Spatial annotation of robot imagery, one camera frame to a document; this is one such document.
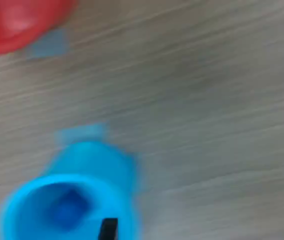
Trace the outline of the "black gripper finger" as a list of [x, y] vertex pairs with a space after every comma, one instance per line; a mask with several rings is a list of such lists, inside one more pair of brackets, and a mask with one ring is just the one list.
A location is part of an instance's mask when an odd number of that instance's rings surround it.
[[98, 240], [117, 240], [118, 239], [118, 219], [104, 218], [102, 220]]

